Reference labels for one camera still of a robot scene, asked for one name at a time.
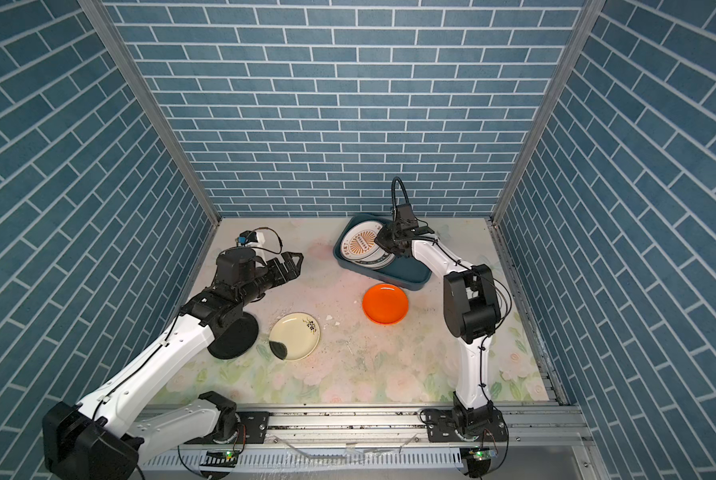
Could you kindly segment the orange plastic plate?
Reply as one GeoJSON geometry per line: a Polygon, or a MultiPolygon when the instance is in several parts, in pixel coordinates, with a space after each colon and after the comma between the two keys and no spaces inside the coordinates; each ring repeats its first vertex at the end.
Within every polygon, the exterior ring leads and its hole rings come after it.
{"type": "Polygon", "coordinates": [[[401,288],[390,284],[377,284],[365,292],[362,309],[372,322],[393,325],[406,317],[409,300],[401,288]]]}

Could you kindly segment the white plate orange sunburst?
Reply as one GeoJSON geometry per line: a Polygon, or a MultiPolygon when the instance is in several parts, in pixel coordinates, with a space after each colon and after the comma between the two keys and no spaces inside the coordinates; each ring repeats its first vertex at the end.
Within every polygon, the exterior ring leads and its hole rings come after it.
{"type": "Polygon", "coordinates": [[[385,251],[377,243],[382,228],[383,224],[376,220],[356,224],[340,242],[339,251],[342,257],[351,262],[351,259],[363,258],[378,250],[385,251]]]}

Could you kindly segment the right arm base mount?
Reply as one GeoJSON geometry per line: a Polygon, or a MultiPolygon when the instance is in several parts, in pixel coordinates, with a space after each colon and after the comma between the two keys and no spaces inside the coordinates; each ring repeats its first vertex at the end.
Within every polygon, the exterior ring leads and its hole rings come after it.
{"type": "Polygon", "coordinates": [[[509,432],[502,412],[496,407],[451,410],[426,408],[418,417],[431,443],[507,442],[509,432]]]}

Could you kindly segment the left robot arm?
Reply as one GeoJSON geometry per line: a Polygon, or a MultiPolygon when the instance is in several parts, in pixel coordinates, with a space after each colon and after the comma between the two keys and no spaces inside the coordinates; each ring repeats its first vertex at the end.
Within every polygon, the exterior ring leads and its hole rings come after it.
{"type": "Polygon", "coordinates": [[[187,441],[243,445],[247,430],[236,403],[215,391],[142,426],[135,422],[197,354],[230,360],[248,351],[259,324],[246,306],[297,279],[303,260],[293,252],[265,260],[247,246],[222,251],[212,283],[179,309],[153,343],[76,404],[59,402],[44,415],[46,469],[61,479],[127,479],[141,463],[187,441]]]}

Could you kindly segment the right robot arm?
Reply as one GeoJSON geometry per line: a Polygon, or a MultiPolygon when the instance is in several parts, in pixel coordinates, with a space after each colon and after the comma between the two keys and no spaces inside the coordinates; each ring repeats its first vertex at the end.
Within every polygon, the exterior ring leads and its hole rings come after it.
{"type": "Polygon", "coordinates": [[[435,232],[418,219],[406,202],[392,210],[392,220],[377,236],[378,245],[396,256],[413,258],[442,280],[443,316],[458,341],[460,370],[454,391],[452,417],[464,438],[491,434],[508,438],[502,412],[495,406],[487,384],[487,360],[492,336],[506,314],[508,296],[485,264],[457,256],[435,232]]]}

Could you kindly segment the black round plate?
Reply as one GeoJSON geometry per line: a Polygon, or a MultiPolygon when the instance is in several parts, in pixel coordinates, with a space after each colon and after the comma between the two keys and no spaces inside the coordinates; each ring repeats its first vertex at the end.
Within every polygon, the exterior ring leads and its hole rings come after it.
{"type": "Polygon", "coordinates": [[[259,323],[250,313],[244,312],[209,346],[209,353],[221,360],[235,359],[247,352],[259,335],[259,323]]]}

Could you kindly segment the green rim lettered plate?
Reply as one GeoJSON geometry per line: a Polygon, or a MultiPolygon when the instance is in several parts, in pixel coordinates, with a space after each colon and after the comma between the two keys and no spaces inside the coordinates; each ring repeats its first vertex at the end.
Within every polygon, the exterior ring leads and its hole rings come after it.
{"type": "Polygon", "coordinates": [[[372,270],[380,270],[391,264],[395,260],[395,256],[385,251],[376,251],[363,258],[351,259],[351,262],[372,270]]]}

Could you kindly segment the cream plate black mark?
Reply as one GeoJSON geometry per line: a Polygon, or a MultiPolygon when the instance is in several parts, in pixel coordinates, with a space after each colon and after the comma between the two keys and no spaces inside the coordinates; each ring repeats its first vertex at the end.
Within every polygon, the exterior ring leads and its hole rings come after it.
{"type": "Polygon", "coordinates": [[[296,361],[309,356],[318,346],[321,328],[317,320],[306,313],[291,313],[272,327],[268,344],[279,360],[296,361]]]}

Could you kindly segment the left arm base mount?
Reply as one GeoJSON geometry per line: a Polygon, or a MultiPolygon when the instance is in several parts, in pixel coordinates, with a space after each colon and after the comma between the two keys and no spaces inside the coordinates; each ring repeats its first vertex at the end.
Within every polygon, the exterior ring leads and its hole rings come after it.
{"type": "Polygon", "coordinates": [[[235,413],[231,427],[219,424],[214,431],[203,437],[188,440],[188,445],[261,445],[265,442],[271,414],[268,411],[241,411],[235,413]]]}

